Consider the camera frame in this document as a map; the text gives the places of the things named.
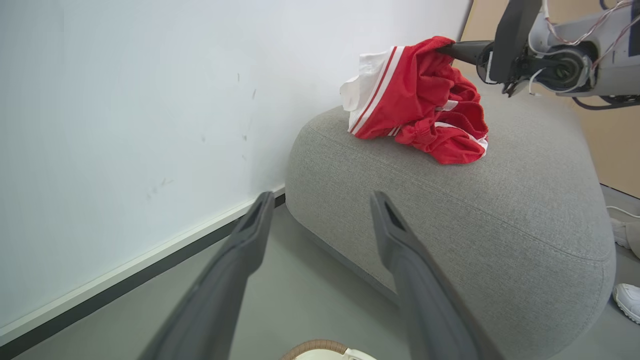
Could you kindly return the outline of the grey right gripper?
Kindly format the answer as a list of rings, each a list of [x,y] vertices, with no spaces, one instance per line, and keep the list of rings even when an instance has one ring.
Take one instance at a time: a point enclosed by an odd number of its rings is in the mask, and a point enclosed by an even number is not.
[[[487,66],[510,81],[524,50],[523,79],[560,97],[639,96],[637,0],[510,0],[494,41],[460,41],[437,52]]]

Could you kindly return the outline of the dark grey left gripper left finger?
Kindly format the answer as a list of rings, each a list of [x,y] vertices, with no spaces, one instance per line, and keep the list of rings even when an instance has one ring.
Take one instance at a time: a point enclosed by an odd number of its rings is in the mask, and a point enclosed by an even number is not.
[[[162,324],[142,360],[227,360],[249,277],[262,265],[275,208],[259,194]]]

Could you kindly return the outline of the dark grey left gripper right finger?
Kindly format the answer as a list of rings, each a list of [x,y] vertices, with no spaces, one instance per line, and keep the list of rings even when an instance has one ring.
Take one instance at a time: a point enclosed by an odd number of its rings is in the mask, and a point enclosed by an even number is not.
[[[377,252],[393,276],[414,360],[501,360],[503,354],[470,312],[391,199],[370,197]]]

